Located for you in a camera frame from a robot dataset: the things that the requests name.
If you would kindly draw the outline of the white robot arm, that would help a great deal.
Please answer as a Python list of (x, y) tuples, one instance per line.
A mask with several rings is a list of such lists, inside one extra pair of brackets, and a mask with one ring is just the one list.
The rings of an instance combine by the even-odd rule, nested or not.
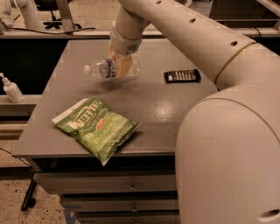
[(111, 53), (154, 25), (217, 87), (178, 130), (181, 224), (280, 224), (280, 57), (173, 0), (118, 0)]

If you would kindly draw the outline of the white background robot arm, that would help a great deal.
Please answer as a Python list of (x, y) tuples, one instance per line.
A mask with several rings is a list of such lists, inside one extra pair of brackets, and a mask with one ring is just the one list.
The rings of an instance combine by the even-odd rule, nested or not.
[(13, 25), (11, 19), (12, 8), (17, 9), (27, 29), (38, 30), (43, 28), (34, 0), (0, 0), (0, 19), (8, 28)]

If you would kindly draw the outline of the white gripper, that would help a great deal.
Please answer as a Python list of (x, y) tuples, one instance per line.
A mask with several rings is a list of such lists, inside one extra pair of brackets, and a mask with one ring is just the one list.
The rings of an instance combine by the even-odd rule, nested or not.
[(120, 57), (135, 53), (143, 39), (144, 24), (140, 22), (115, 21), (111, 26), (108, 56), (116, 59), (116, 77), (124, 78), (133, 64), (131, 57)]

